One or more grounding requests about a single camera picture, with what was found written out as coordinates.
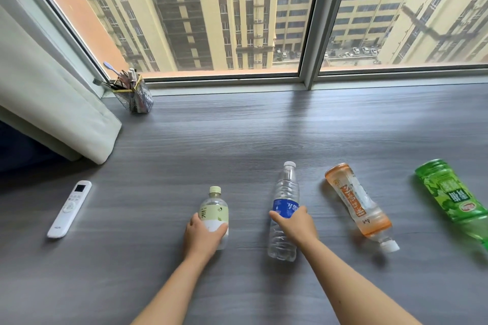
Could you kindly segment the person's left hand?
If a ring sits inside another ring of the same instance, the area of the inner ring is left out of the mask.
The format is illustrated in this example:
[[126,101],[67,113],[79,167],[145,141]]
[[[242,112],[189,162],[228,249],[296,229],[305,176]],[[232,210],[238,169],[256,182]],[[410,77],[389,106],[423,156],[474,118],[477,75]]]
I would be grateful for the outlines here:
[[216,253],[222,239],[208,231],[198,213],[194,213],[184,233],[184,261],[205,266]]

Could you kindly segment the clear water bottle blue label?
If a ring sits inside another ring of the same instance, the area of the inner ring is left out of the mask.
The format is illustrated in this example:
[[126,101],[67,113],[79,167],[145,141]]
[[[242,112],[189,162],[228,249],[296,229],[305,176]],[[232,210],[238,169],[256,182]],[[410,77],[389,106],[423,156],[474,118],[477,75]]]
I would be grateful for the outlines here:
[[[300,187],[296,173],[296,163],[286,161],[274,188],[272,211],[283,218],[290,218],[300,206]],[[279,225],[271,220],[267,253],[269,257],[293,262],[296,246],[286,237]]]

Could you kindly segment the person's right hand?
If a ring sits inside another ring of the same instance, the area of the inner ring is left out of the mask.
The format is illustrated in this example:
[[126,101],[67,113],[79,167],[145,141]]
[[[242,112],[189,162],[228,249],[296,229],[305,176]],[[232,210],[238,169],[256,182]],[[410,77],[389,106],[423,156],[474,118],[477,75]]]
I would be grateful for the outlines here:
[[289,219],[287,227],[280,227],[286,237],[300,249],[320,243],[313,218],[306,206],[300,206]]

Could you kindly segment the pale green curtain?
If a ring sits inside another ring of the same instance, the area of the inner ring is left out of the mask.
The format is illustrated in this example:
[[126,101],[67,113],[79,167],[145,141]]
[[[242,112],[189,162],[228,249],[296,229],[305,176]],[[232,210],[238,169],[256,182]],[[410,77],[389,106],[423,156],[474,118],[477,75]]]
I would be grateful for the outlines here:
[[56,153],[100,165],[121,122],[72,67],[70,52],[33,0],[0,0],[0,107]]

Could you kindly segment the clear organiser with gold rim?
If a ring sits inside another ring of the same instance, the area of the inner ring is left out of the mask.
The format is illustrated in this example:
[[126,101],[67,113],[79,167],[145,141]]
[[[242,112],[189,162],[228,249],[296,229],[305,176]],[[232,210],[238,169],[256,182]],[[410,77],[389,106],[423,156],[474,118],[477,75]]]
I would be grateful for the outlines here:
[[124,108],[133,114],[148,114],[154,103],[153,96],[140,74],[132,89],[113,90],[112,93]]

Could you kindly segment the green drink bottle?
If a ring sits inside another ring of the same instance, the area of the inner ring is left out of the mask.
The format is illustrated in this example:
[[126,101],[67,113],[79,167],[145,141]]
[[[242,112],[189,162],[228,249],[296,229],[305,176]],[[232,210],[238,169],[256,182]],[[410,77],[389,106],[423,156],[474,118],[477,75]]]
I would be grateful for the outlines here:
[[488,251],[488,207],[484,206],[442,159],[428,161],[415,169],[450,221]]

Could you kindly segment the white remote control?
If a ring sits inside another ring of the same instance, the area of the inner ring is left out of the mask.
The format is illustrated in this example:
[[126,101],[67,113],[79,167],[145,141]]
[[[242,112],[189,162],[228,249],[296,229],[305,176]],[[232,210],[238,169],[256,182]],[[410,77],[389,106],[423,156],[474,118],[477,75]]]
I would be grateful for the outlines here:
[[74,186],[47,232],[48,239],[60,239],[68,233],[91,188],[92,183],[86,180],[79,181]]

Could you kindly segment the bunch of cosmetic pens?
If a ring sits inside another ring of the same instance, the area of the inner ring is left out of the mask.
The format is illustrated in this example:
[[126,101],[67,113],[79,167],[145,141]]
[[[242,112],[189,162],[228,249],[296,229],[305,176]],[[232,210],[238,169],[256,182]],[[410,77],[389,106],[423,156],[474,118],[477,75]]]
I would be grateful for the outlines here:
[[105,87],[111,91],[124,91],[124,90],[135,90],[141,81],[141,78],[137,78],[136,71],[130,69],[130,73],[122,70],[120,76],[117,76],[115,81],[110,81],[108,79],[101,81],[96,78],[93,79],[93,83],[99,87]]

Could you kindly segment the small bottle with pale-green label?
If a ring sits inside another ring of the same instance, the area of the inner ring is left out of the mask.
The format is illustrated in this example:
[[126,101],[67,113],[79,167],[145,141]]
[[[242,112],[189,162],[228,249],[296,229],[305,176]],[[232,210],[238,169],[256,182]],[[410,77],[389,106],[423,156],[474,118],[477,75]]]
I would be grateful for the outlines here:
[[199,219],[210,232],[218,230],[223,223],[229,224],[228,204],[222,199],[219,186],[209,188],[208,198],[200,205]]

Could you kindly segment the person's left forearm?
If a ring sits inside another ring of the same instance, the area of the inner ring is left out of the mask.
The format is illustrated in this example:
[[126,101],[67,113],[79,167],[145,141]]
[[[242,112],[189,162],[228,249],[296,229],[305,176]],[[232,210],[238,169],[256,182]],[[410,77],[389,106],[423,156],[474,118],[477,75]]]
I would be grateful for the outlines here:
[[130,325],[182,325],[208,262],[208,256],[188,255]]

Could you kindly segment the orange-labelled drink bottle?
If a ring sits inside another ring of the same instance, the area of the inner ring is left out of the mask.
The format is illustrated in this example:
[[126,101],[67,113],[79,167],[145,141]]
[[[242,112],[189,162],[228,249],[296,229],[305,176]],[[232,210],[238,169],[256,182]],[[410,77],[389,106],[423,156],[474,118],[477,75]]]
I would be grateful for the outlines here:
[[379,244],[384,253],[400,249],[392,236],[392,222],[367,194],[351,167],[338,164],[325,173],[325,179],[337,192],[362,235]]

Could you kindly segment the person's right forearm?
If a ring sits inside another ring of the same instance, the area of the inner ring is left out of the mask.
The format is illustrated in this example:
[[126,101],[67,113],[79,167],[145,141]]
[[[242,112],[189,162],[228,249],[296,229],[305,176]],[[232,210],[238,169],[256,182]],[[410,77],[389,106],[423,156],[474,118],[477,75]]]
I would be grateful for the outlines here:
[[340,325],[422,325],[315,236],[297,240]]

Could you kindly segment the dark blue furniture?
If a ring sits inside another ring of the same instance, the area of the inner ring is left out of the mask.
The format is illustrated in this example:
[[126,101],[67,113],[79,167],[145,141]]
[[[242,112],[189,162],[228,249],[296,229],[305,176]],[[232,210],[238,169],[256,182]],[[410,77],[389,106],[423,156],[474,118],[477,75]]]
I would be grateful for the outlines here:
[[0,175],[69,162],[0,120]]

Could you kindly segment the grey window frame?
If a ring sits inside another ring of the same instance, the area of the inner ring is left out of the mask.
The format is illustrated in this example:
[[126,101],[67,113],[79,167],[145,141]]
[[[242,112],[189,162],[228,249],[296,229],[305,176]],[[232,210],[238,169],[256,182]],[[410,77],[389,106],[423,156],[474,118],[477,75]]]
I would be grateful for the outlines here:
[[[143,72],[142,77],[155,96],[201,95],[224,93],[280,92],[327,89],[421,87],[447,85],[485,85],[488,87],[488,63],[450,64],[423,67],[390,67],[365,69],[326,69],[319,64],[326,52],[326,37],[332,32],[336,16],[332,0],[313,1],[311,27],[306,33],[304,54],[294,71],[286,70],[191,70]],[[55,0],[0,0],[3,7],[30,35],[41,49],[98,97],[103,88],[94,81],[115,78],[103,66],[104,61],[125,68],[124,57],[114,47],[103,26],[96,19],[88,32],[69,17],[69,2]]]

